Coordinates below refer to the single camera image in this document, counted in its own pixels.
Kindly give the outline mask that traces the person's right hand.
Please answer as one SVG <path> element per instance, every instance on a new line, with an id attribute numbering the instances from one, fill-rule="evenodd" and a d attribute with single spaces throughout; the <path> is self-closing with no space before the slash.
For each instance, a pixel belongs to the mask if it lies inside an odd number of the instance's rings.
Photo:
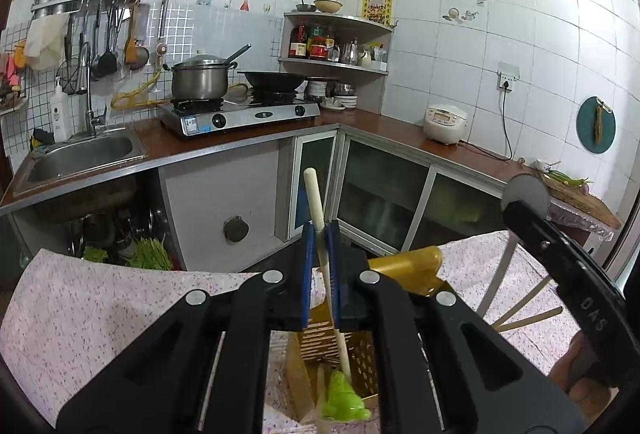
<path id="1" fill-rule="evenodd" d="M 617 395 L 600 371 L 587 336 L 578 331 L 566 353 L 552 366 L 547 378 L 562 388 L 582 410 L 586 425 L 592 425 Z"/>

